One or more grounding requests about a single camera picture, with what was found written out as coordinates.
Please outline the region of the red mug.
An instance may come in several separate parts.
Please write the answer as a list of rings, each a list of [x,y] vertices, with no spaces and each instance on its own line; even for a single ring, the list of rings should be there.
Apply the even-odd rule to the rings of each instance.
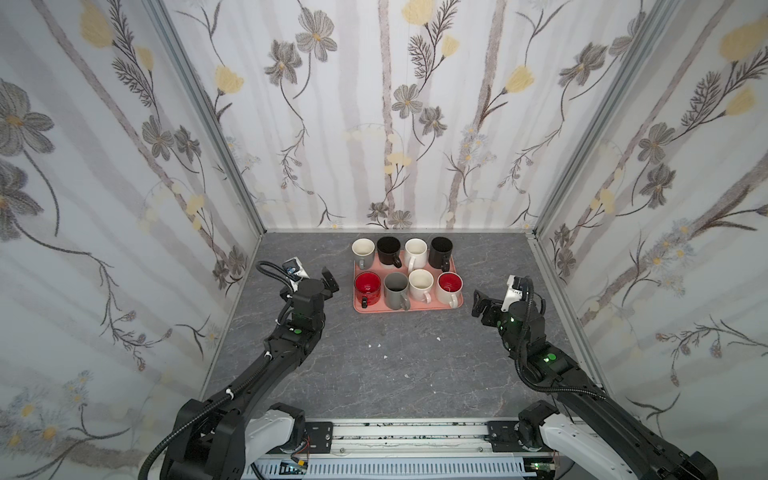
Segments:
[[[361,309],[368,309],[377,304],[381,298],[381,278],[378,274],[365,271],[356,276],[355,299]]]

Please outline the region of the white ribbed mug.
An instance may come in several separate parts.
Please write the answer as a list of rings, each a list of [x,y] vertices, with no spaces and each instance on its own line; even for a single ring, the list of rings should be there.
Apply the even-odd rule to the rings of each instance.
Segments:
[[[404,245],[404,265],[408,273],[423,269],[428,263],[428,245],[420,238],[411,238]]]

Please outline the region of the pale pink mug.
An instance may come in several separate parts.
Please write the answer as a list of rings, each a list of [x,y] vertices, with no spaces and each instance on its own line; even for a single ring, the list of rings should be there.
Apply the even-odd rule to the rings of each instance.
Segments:
[[[411,298],[423,304],[432,302],[434,276],[426,269],[415,269],[408,276],[409,294]]]

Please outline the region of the black dark grey mug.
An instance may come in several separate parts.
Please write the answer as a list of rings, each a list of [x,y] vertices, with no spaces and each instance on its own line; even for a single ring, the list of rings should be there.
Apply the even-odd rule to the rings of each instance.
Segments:
[[[442,272],[449,271],[453,247],[453,242],[449,238],[443,236],[434,237],[429,245],[429,265]]]

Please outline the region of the black and white mug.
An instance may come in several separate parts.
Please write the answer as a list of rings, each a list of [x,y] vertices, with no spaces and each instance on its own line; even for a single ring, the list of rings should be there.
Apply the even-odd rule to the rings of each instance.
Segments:
[[[387,268],[399,269],[402,267],[400,258],[401,242],[393,236],[380,237],[376,242],[376,249],[380,263]]]

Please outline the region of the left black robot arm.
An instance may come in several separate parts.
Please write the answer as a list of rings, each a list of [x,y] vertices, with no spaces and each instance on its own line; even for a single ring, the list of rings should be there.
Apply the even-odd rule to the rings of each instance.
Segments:
[[[310,278],[301,262],[258,261],[258,272],[280,282],[284,305],[264,352],[234,381],[205,401],[189,400],[173,430],[148,454],[138,473],[147,479],[163,459],[161,479],[239,479],[246,470],[246,427],[258,403],[296,370],[319,343],[326,323],[324,304],[339,291],[328,268]]]

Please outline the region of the cream upside-down mug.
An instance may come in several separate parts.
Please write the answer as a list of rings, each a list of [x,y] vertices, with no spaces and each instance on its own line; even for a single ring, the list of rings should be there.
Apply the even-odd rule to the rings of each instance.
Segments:
[[[437,300],[451,309],[461,304],[463,280],[455,272],[443,272],[437,279]]]

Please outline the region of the grey upside-down mug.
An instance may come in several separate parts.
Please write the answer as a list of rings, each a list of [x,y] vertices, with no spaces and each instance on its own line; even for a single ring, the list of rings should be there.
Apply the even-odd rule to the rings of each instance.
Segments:
[[[408,277],[400,272],[392,272],[384,279],[385,305],[393,311],[409,311],[411,302],[408,296]]]

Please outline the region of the light grey mug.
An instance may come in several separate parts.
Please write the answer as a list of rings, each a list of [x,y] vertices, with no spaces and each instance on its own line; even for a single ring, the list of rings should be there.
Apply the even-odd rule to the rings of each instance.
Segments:
[[[356,239],[351,246],[355,267],[359,270],[370,269],[376,255],[376,244],[368,238]]]

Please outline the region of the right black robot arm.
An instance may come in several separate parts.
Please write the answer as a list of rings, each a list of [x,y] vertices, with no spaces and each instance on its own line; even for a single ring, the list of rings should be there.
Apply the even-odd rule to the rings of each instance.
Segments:
[[[509,432],[494,423],[494,447],[557,452],[597,479],[716,479],[715,464],[654,433],[546,338],[546,304],[528,277],[510,276],[503,298],[474,291],[472,314],[495,329],[529,389],[551,396],[522,410]]]

